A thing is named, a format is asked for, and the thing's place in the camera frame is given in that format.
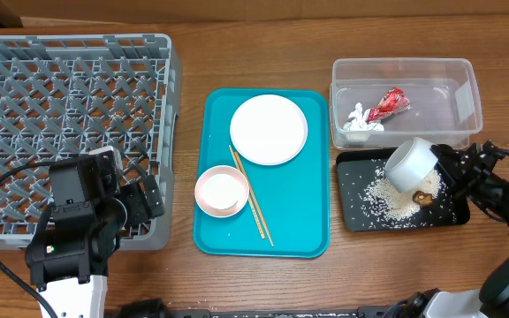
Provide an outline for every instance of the wooden chopstick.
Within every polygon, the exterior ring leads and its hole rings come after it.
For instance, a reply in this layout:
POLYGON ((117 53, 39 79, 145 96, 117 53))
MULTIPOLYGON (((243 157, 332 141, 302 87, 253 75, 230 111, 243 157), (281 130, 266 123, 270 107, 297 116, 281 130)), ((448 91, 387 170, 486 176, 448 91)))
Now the wooden chopstick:
POLYGON ((251 191, 251 196, 253 197, 254 205, 258 211, 259 216, 261 217, 262 226, 264 226, 264 230, 266 231, 266 235, 269 237, 270 245, 274 247, 274 242, 272 241, 272 237, 270 236, 270 231, 268 226, 266 226, 266 221, 264 221, 264 216, 262 215, 261 207, 258 205, 258 200, 255 197, 255 191, 253 191, 253 187, 251 186, 251 182, 248 180, 247 172, 245 171, 245 167, 243 167, 243 162, 240 160, 240 155, 238 152, 235 152, 235 156, 237 157, 237 161, 239 162, 240 171, 243 172, 245 178, 247 178, 248 188, 251 191))
MULTIPOLYGON (((233 161, 235 162, 235 168, 237 168, 240 171, 239 163, 237 162, 237 158, 239 157, 239 154, 235 154, 233 152, 233 148, 231 147, 231 145, 229 145, 229 150, 231 150, 231 156, 233 157, 233 161)), ((251 199, 251 195, 250 195, 251 184, 248 182, 248 178, 247 178, 247 183, 248 183, 248 189, 249 189, 248 204, 251 206, 251 210, 253 211, 253 216, 254 216, 254 220, 256 221, 256 226, 258 227, 259 233, 261 233, 261 239, 264 239, 264 231, 262 231, 261 222, 258 219, 258 215, 255 210, 255 205, 253 204, 253 200, 251 199)))

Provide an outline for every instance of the white cup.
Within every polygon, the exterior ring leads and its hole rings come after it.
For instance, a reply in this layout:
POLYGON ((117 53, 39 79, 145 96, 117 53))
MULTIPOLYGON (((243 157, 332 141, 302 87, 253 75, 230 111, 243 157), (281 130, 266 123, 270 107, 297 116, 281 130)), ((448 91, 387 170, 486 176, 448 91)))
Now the white cup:
POLYGON ((407 192, 420 184, 437 164, 431 152, 433 144, 414 137, 401 144, 386 162, 386 178, 399 192, 407 192))

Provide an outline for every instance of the black tray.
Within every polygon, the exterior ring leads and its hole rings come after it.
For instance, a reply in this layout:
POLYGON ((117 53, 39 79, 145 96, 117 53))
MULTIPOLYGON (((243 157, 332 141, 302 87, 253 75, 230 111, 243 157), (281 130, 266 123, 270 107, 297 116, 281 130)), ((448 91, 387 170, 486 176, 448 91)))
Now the black tray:
MULTIPOLYGON (((364 189, 376 178, 396 148, 345 152, 337 157, 337 177, 345 227, 349 231, 401 230, 432 226, 462 225, 470 219, 467 199, 453 200, 442 187, 434 202, 403 220, 384 219, 369 213, 374 206, 361 200, 364 189)), ((448 180, 441 176, 444 183, 448 180)))

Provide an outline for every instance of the red wrapper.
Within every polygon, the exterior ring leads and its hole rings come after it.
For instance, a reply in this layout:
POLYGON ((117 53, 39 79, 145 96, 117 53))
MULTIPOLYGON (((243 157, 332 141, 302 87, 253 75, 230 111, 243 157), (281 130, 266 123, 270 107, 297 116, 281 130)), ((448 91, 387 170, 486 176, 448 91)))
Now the red wrapper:
POLYGON ((386 93, 378 106, 370 109, 367 123, 384 119, 392 114, 410 109, 410 101, 404 95, 404 91, 393 87, 386 93))

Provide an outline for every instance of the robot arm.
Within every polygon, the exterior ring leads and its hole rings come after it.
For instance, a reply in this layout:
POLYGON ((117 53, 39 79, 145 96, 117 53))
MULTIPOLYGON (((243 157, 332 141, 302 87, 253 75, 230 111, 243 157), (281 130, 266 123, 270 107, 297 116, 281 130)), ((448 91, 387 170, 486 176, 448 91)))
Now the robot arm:
MULTIPOLYGON (((31 284, 58 316, 102 318, 108 259, 119 231, 163 214, 153 177, 121 186, 119 152, 100 148, 49 168, 54 202, 42 213, 25 252, 31 284), (50 218, 53 228, 47 228, 50 218)), ((50 317, 42 307, 42 316, 50 317)))
MULTIPOLYGON (((466 151, 433 146, 438 168, 455 198, 467 196, 490 218, 509 226, 509 181, 494 174, 498 160, 509 150, 487 141, 466 151)), ((398 305, 385 317, 397 318, 509 318, 509 258, 486 280, 480 291, 426 291, 398 305)))

